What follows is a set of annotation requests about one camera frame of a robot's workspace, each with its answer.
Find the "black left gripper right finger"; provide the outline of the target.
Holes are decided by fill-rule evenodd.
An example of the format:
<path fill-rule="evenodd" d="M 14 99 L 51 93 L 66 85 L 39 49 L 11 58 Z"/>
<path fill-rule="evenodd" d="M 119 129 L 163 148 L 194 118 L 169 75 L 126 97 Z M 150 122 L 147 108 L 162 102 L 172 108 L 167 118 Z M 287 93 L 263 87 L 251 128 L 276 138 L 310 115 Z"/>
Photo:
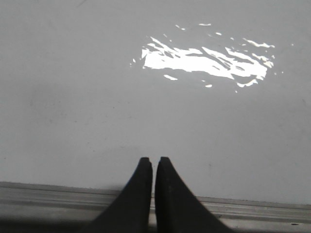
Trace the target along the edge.
<path fill-rule="evenodd" d="M 182 181 L 168 157 L 161 157 L 155 180 L 159 233 L 232 233 Z"/>

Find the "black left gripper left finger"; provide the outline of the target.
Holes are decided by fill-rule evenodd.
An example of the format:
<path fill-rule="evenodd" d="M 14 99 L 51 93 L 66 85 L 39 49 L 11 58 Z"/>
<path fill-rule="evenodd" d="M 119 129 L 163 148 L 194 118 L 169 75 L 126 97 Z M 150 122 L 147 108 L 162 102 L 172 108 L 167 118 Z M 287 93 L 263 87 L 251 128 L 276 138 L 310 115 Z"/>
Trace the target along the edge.
<path fill-rule="evenodd" d="M 148 232 L 152 183 L 152 164 L 149 158 L 142 157 L 135 172 L 118 197 L 80 232 Z"/>

